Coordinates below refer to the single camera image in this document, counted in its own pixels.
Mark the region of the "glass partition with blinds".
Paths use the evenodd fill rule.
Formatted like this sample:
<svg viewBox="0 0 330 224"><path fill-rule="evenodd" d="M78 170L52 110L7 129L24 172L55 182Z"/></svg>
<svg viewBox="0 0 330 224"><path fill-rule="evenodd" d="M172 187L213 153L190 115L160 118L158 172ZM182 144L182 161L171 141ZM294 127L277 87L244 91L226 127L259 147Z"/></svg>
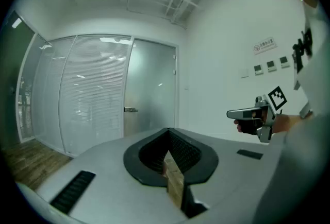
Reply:
<svg viewBox="0 0 330 224"><path fill-rule="evenodd" d="M122 86L130 36L79 35L64 66L59 125L67 154L121 137Z"/></svg>
<svg viewBox="0 0 330 224"><path fill-rule="evenodd" d="M64 66L75 36L50 41L39 59L32 88L32 129L37 140L65 153L59 125L59 94Z"/></svg>

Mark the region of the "white wall sign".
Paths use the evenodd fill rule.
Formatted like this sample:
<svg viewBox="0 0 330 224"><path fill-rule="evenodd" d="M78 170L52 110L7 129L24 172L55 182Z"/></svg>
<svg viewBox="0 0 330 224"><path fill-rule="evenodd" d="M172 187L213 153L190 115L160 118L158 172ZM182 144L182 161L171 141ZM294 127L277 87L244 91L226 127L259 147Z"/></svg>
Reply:
<svg viewBox="0 0 330 224"><path fill-rule="evenodd" d="M253 53L254 55L261 54L268 50L274 49L277 47L277 44L273 37L268 37L264 40L257 42L253 45Z"/></svg>

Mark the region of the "grey framed glass panel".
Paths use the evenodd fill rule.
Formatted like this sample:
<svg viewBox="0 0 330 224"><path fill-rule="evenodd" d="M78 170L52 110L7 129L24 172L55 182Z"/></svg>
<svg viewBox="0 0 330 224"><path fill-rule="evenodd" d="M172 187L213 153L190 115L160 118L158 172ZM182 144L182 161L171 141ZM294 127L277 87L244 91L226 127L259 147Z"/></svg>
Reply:
<svg viewBox="0 0 330 224"><path fill-rule="evenodd" d="M37 70L47 42L34 33L28 44L19 69L16 83L15 115L20 143L34 138L32 128L33 91Z"/></svg>

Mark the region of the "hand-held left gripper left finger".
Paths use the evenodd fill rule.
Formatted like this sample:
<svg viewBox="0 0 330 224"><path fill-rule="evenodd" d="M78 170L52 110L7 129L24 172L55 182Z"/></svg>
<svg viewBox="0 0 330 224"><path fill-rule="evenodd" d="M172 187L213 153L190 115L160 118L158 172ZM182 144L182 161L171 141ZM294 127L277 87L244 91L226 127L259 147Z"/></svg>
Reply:
<svg viewBox="0 0 330 224"><path fill-rule="evenodd" d="M187 218L166 188L141 184L123 163L129 146L158 131L96 145L56 171L37 191L22 183L17 186L38 216L51 224L179 224ZM50 202L82 170L95 177L71 212L64 214Z"/></svg>

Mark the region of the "black chest harness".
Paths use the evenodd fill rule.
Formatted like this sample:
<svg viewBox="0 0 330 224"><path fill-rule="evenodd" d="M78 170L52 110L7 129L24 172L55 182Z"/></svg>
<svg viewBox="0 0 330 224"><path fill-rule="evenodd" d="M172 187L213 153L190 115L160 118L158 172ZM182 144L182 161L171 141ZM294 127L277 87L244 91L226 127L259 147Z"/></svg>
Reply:
<svg viewBox="0 0 330 224"><path fill-rule="evenodd" d="M307 56L312 56L312 33L311 29L308 28L305 32L302 31L302 39L298 39L297 44L294 44L293 49L293 61L295 65L296 72L299 73L303 68L302 56L306 54Z"/></svg>

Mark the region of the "frosted glass door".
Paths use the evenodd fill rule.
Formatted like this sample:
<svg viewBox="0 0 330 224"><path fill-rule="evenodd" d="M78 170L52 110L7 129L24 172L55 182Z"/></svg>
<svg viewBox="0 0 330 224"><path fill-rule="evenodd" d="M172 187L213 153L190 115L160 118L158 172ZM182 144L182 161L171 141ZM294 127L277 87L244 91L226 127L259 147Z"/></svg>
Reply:
<svg viewBox="0 0 330 224"><path fill-rule="evenodd" d="M124 136L175 125L175 47L135 39L125 87Z"/></svg>

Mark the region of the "person's white shirt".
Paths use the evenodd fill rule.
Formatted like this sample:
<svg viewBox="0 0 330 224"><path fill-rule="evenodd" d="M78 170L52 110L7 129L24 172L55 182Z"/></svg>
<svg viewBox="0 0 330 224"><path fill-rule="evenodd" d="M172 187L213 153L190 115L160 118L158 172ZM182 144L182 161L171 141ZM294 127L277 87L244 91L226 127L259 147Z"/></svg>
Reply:
<svg viewBox="0 0 330 224"><path fill-rule="evenodd" d="M319 0L302 1L312 56L294 84L307 97L298 116L313 116L274 133L284 136L284 145L254 224L315 224L330 217L330 19Z"/></svg>

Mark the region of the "dark tinted glass panel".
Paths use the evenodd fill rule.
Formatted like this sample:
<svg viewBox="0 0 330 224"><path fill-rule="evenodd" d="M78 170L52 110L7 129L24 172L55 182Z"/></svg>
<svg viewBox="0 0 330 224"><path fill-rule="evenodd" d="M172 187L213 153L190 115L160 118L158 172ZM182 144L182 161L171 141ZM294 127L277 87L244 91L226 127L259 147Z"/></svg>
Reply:
<svg viewBox="0 0 330 224"><path fill-rule="evenodd" d="M0 149L19 140L15 93L20 67L34 32L14 11L0 30Z"/></svg>

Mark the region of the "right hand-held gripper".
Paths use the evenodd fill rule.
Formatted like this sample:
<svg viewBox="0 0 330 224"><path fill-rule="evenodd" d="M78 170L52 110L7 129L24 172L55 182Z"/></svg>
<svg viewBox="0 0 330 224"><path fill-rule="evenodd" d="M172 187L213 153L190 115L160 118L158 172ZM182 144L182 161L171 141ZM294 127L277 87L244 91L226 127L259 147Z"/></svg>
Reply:
<svg viewBox="0 0 330 224"><path fill-rule="evenodd" d="M228 118L242 118L253 121L254 134L258 136L260 142L270 142L273 125L278 111L282 112L287 99L280 86L276 86L270 92L256 97L253 108L228 110Z"/></svg>

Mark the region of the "person's right forearm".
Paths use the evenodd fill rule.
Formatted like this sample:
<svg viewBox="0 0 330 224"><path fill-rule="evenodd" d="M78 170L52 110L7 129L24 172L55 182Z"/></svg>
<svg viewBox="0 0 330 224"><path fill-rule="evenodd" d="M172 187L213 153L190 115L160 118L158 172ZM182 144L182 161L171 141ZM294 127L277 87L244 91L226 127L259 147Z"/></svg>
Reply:
<svg viewBox="0 0 330 224"><path fill-rule="evenodd" d="M301 122L304 119L309 119L313 116L313 113L308 113L305 117L300 117L298 115L284 115L278 114L275 118L272 133L286 132L291 129L295 124Z"/></svg>

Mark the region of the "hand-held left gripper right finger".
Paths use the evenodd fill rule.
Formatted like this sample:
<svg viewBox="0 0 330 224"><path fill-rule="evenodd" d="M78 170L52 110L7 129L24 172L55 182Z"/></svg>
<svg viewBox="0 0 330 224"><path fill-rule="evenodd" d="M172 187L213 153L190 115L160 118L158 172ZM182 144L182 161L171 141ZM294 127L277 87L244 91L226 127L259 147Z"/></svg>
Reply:
<svg viewBox="0 0 330 224"><path fill-rule="evenodd" d="M254 224L261 198L277 167L284 136L269 144L218 139L169 129L180 146L193 151L185 171L187 217L176 210L168 224Z"/></svg>

